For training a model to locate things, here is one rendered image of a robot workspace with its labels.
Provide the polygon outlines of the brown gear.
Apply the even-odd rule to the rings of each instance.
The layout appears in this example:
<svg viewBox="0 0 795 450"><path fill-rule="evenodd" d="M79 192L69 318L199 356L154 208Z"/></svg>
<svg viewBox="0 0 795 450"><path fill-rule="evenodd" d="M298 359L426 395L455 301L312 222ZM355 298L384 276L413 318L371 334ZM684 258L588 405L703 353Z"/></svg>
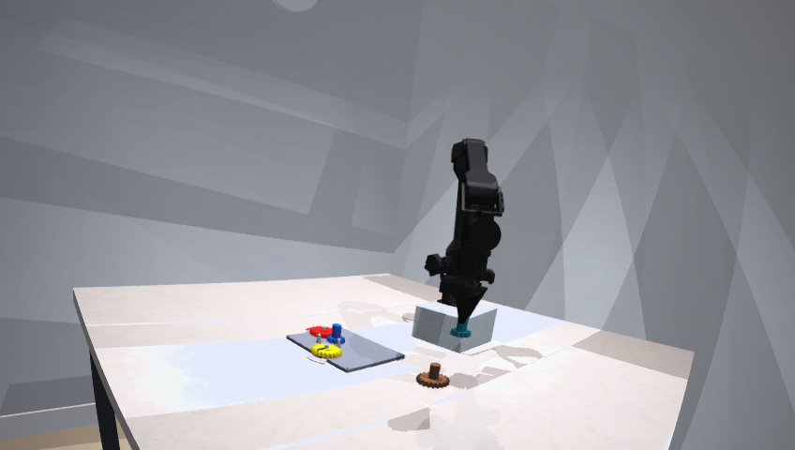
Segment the brown gear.
<svg viewBox="0 0 795 450"><path fill-rule="evenodd" d="M440 371L441 364L433 362L430 364L429 372L420 372L417 374L415 380L417 383L423 384L423 386L426 387L436 387L437 389L439 389L439 387L446 387L449 385L450 380L448 380L448 377L445 375L443 376L442 373L440 374Z"/></svg>

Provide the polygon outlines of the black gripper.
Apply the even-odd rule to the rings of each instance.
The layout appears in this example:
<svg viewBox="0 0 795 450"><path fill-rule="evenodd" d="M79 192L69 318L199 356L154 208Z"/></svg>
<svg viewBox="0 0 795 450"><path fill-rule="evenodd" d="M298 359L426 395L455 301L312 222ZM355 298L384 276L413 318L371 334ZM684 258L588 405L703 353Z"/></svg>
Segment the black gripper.
<svg viewBox="0 0 795 450"><path fill-rule="evenodd" d="M457 248L458 262L456 274L440 281L439 293L452 294L457 303L457 320L464 324L472 315L488 287L482 287L481 280L488 284L494 282L495 273L487 268L490 251L480 251L470 245L460 243Z"/></svg>

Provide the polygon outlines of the teal gear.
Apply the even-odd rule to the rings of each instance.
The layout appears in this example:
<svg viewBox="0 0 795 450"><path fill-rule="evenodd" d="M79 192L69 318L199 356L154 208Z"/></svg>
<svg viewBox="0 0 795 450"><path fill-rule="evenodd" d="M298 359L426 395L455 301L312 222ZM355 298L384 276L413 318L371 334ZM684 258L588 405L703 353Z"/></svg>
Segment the teal gear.
<svg viewBox="0 0 795 450"><path fill-rule="evenodd" d="M468 338L471 336L472 332L467 329L467 323L469 318L466 320L464 324L459 323L457 321L457 328L451 329L450 335L457 338Z"/></svg>

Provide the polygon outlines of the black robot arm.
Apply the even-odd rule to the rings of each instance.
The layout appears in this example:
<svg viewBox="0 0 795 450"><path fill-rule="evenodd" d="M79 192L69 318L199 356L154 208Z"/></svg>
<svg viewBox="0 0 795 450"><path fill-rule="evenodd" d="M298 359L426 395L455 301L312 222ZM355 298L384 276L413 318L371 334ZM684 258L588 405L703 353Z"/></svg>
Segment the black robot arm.
<svg viewBox="0 0 795 450"><path fill-rule="evenodd" d="M502 234L494 216L501 217L505 209L502 189L496 176L488 172L486 142L462 139L453 145L451 154L458 179L454 237L445 257L428 255L425 265L431 276L440 274L441 280L456 274L460 243L480 251L499 244Z"/></svg>

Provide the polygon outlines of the red gear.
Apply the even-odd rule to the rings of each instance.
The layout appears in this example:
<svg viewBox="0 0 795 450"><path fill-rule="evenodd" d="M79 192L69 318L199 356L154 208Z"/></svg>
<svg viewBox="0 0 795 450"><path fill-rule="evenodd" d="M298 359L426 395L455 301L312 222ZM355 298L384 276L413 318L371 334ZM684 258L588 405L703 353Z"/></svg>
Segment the red gear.
<svg viewBox="0 0 795 450"><path fill-rule="evenodd" d="M309 333L312 336L316 337L318 334L321 334L322 335L321 338L332 336L332 331L333 331L332 328L329 327L325 327L325 330L322 330L321 326L316 326L316 327L313 326L312 328L309 329Z"/></svg>

